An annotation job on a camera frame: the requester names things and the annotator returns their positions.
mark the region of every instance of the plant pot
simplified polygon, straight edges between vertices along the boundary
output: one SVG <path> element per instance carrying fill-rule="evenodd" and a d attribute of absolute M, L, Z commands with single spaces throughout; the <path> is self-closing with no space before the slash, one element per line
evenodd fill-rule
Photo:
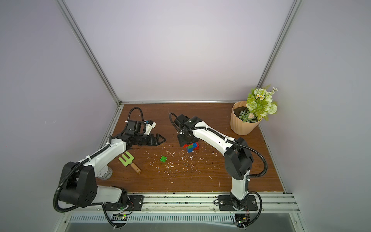
<path fill-rule="evenodd" d="M 246 101 L 239 101 L 236 102 L 233 107 L 232 107 L 232 114 L 231 114 L 231 129 L 233 130 L 234 133 L 239 134 L 239 135 L 247 135 L 250 133 L 259 123 L 261 122 L 243 122 L 241 119 L 239 119 L 233 112 L 234 109 L 241 107 L 241 106 L 246 106 L 247 102 Z"/>

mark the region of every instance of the green leaf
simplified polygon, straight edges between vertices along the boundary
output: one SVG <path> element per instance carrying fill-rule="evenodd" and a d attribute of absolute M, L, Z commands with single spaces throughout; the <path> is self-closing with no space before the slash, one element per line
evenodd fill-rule
<path fill-rule="evenodd" d="M 269 85 L 263 87 L 262 89 L 265 89 L 265 90 L 266 90 L 266 89 L 268 89 L 270 86 L 271 86 L 271 84 L 269 84 Z"/>

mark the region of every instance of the wire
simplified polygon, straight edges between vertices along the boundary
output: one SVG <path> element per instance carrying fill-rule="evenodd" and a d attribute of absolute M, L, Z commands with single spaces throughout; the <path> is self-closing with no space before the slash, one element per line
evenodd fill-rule
<path fill-rule="evenodd" d="M 138 148 L 130 148 L 130 149 L 132 149 L 132 150 L 136 150 L 136 149 L 140 149 L 140 148 L 142 148 L 142 146 L 143 146 L 143 145 L 140 145 L 140 147 L 138 147 Z"/>
<path fill-rule="evenodd" d="M 111 221 L 111 219 L 108 217 L 108 214 L 107 214 L 107 211 L 106 211 L 106 208 L 105 208 L 104 205 L 102 205 L 102 209 L 103 209 L 104 216 L 106 217 L 108 223 L 109 223 L 111 226 L 113 226 L 114 229 L 115 229 L 115 228 L 121 228 L 121 227 L 123 227 L 123 226 L 126 225 L 126 223 L 124 223 L 122 226 L 118 226 L 118 224 L 114 224 L 114 223 Z"/>
<path fill-rule="evenodd" d="M 90 158 L 94 158 L 96 157 L 97 155 L 101 154 L 103 151 L 107 150 L 108 147 L 110 147 L 111 145 L 110 144 L 107 144 L 105 147 L 103 147 L 102 149 L 100 149 L 99 151 L 97 151 L 96 153 L 92 154 L 90 156 Z M 66 183 L 66 181 L 72 176 L 72 174 L 74 174 L 81 166 L 83 166 L 85 163 L 87 163 L 89 161 L 89 159 L 84 159 L 83 161 L 81 161 L 80 163 L 78 163 L 76 166 L 74 166 L 71 171 L 69 171 L 69 173 L 67 173 L 67 175 L 65 175 L 63 177 L 63 179 L 59 182 L 59 185 L 57 187 L 57 189 L 55 190 L 55 193 L 54 193 L 54 197 L 53 197 L 53 207 L 55 209 L 55 211 L 59 212 L 59 213 L 66 213 L 68 211 L 71 211 L 71 210 L 74 210 L 74 209 L 77 209 L 78 206 L 74 205 L 74 206 L 71 206 L 69 208 L 61 208 L 59 205 L 58 205 L 58 200 L 59 200 L 59 195 L 60 195 L 60 192 L 62 191 L 63 189 L 63 185 Z"/>
<path fill-rule="evenodd" d="M 181 133 L 184 133 L 184 132 L 188 132 L 188 131 L 194 131 L 194 130 L 206 130 L 206 127 L 193 127 L 193 128 L 188 128 L 188 129 L 183 129 L 183 130 L 180 130 L 180 128 L 172 121 L 171 119 L 171 115 L 174 115 L 176 117 L 176 115 L 174 113 L 169 113 L 169 119 L 171 121 L 171 124 L 174 126 L 174 128 L 181 132 Z M 208 131 L 211 131 L 212 133 L 216 134 L 218 137 L 220 137 L 221 139 L 225 140 L 226 138 L 221 135 L 218 131 L 208 127 L 207 128 Z M 263 161 L 263 164 L 264 164 L 264 169 L 263 171 L 261 171 L 260 173 L 258 174 L 250 174 L 248 175 L 248 177 L 262 177 L 264 176 L 267 171 L 268 171 L 268 162 L 266 161 L 266 159 L 264 158 L 264 156 L 262 156 L 258 151 L 256 151 L 255 149 L 252 149 L 251 147 L 248 147 L 246 145 L 243 145 L 243 144 L 240 144 L 240 143 L 237 143 L 235 141 L 231 141 L 229 139 L 226 140 L 227 143 L 230 143 L 230 144 L 233 144 L 233 145 L 236 145 L 236 146 L 239 146 L 239 147 L 242 147 L 242 148 L 246 148 L 250 151 L 252 151 L 253 153 L 255 153 L 257 156 L 259 156 L 259 158 Z"/>
<path fill-rule="evenodd" d="M 260 216 L 260 214 L 262 213 L 262 209 L 263 209 L 263 202 L 262 202 L 262 198 L 260 197 L 260 195 L 257 192 L 254 192 L 254 191 L 250 191 L 250 193 L 254 193 L 254 194 L 257 195 L 257 197 L 259 198 L 259 206 L 260 207 L 259 207 L 259 211 L 258 211 L 257 215 L 255 216 L 255 218 L 251 222 L 249 222 L 249 224 L 247 224 L 246 226 L 249 226 L 252 223 L 254 223 L 257 220 L 257 218 Z"/>
<path fill-rule="evenodd" d="M 102 204 L 104 204 L 104 202 L 101 202 L 101 203 L 92 203 L 92 204 L 90 204 L 90 206 L 94 206 L 94 205 L 102 205 Z"/>
<path fill-rule="evenodd" d="M 132 112 L 133 110 L 135 110 L 135 109 L 138 109 L 138 110 L 140 111 L 140 115 L 141 115 L 142 122 L 143 122 L 143 134 L 144 134 L 144 133 L 145 133 L 145 122 L 144 122 L 144 118 L 143 118 L 143 111 L 142 111 L 139 107 L 134 107 L 134 108 L 132 108 L 132 109 L 129 111 L 129 114 L 128 114 L 128 120 L 127 120 L 127 121 L 130 120 L 131 112 Z"/>
<path fill-rule="evenodd" d="M 131 212 L 130 212 L 130 213 L 126 214 L 126 216 L 130 215 L 130 214 L 133 212 L 133 210 L 134 210 L 134 204 L 133 204 L 133 202 L 130 202 L 130 203 L 131 203 L 131 205 L 132 205 L 132 209 L 131 209 Z"/>
<path fill-rule="evenodd" d="M 177 117 L 177 115 L 176 114 L 174 114 L 174 113 L 169 113 L 169 119 L 170 119 L 170 122 L 171 122 L 171 124 L 174 126 L 174 128 L 178 131 L 178 132 L 180 132 L 181 130 L 180 130 L 180 128 L 175 124 L 175 122 L 173 122 L 173 120 L 171 119 L 171 116 L 175 116 L 175 117 Z"/>
<path fill-rule="evenodd" d="M 215 204 L 216 200 L 219 200 L 219 199 L 215 199 L 213 203 L 214 203 L 214 205 L 219 206 L 219 202 L 218 202 L 218 204 Z"/>
<path fill-rule="evenodd" d="M 131 212 L 130 212 L 130 213 L 126 214 L 126 216 L 130 215 L 130 214 L 133 212 L 133 210 L 134 210 L 134 204 L 133 204 L 133 202 L 130 202 L 130 203 L 131 203 L 131 205 L 132 205 L 132 209 L 131 209 Z M 123 227 L 123 226 L 126 225 L 126 223 L 124 223 L 124 224 L 123 224 L 123 223 L 116 223 L 116 224 L 113 223 L 113 222 L 111 221 L 111 219 L 108 217 L 108 214 L 107 214 L 107 211 L 106 211 L 106 208 L 105 208 L 104 205 L 102 205 L 102 209 L 103 209 L 104 216 L 106 217 L 108 223 L 109 223 L 111 226 L 113 226 L 114 228 L 121 228 L 121 227 Z M 124 213 L 125 211 L 126 211 L 126 210 L 124 210 L 124 211 L 122 211 L 122 212 L 116 214 L 116 217 L 117 217 L 117 215 L 122 214 L 122 213 Z"/>

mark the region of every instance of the white robotic arm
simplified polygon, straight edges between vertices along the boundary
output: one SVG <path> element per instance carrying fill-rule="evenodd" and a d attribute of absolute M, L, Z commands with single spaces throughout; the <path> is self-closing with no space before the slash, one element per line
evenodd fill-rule
<path fill-rule="evenodd" d="M 213 132 L 210 131 L 210 129 L 213 130 L 210 126 L 208 126 L 205 122 L 198 122 L 195 127 L 205 127 L 206 129 L 200 129 L 200 130 L 193 130 L 193 135 L 196 138 L 200 138 L 213 146 L 215 149 L 217 149 L 223 156 L 228 148 L 232 146 L 231 143 L 228 143 L 226 140 L 234 141 L 235 139 L 232 137 L 228 137 L 222 133 L 219 133 L 221 136 L 223 136 L 225 139 L 222 139 L 220 136 L 217 136 Z M 232 190 L 231 193 L 233 196 L 235 196 L 238 200 L 243 200 L 246 195 L 249 193 L 247 189 L 247 183 L 246 181 L 250 181 L 250 178 L 247 176 L 250 174 L 250 170 L 247 170 L 244 175 L 243 179 L 235 179 L 232 177 Z"/>
<path fill-rule="evenodd" d="M 104 147 L 87 156 L 86 159 L 77 163 L 69 162 L 63 167 L 60 182 L 53 198 L 53 206 L 57 212 L 68 212 L 78 207 L 105 202 L 115 203 L 116 208 L 128 207 L 129 199 L 125 189 L 97 186 L 95 178 L 109 179 L 112 175 L 112 169 L 107 164 L 130 149 L 131 146 L 158 146 L 166 141 L 161 135 L 154 136 L 150 133 L 156 123 L 144 121 L 140 109 L 142 121 L 130 120 L 130 113 L 134 109 L 139 108 L 131 109 L 124 130 L 113 138 L 110 136 Z M 60 208 L 59 200 L 74 206 L 67 209 Z"/>
<path fill-rule="evenodd" d="M 254 149 L 248 147 L 243 138 L 228 137 L 210 126 L 198 117 L 188 118 L 184 115 L 169 114 L 169 119 L 176 130 L 179 131 L 178 141 L 180 146 L 192 144 L 202 139 L 216 148 L 225 160 L 227 172 L 232 177 L 231 203 L 236 210 L 246 209 L 249 198 L 248 183 L 250 177 L 260 177 L 267 172 L 265 158 Z M 251 151 L 256 153 L 264 163 L 264 170 L 259 174 L 250 175 L 254 159 Z"/>

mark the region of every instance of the metal vent grille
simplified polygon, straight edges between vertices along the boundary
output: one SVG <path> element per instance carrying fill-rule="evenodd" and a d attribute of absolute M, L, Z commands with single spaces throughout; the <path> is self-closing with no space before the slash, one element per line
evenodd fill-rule
<path fill-rule="evenodd" d="M 112 213 L 108 216 L 111 217 L 112 221 L 120 222 L 123 221 L 121 218 L 116 218 Z M 227 213 L 218 213 L 217 215 L 210 213 L 136 213 L 135 215 L 129 215 L 126 222 L 132 223 L 232 223 L 234 216 Z M 70 219 L 70 222 L 79 223 L 102 223 L 106 222 L 106 218 L 102 213 L 74 213 Z"/>
<path fill-rule="evenodd" d="M 128 222 L 214 222 L 214 223 L 228 223 L 232 222 L 229 215 L 204 215 L 204 214 L 162 214 L 155 215 L 132 215 L 128 217 Z"/>

